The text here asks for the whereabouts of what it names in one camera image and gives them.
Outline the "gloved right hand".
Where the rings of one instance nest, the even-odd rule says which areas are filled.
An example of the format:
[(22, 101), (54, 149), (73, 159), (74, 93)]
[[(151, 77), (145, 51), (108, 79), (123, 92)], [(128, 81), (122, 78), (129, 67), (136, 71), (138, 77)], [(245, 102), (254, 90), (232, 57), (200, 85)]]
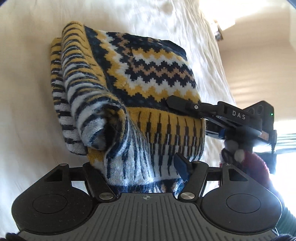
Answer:
[(224, 141), (224, 148), (220, 153), (220, 163), (220, 165), (222, 163), (234, 165), (266, 189), (273, 186), (265, 161), (254, 152), (240, 149), (239, 144), (233, 140)]

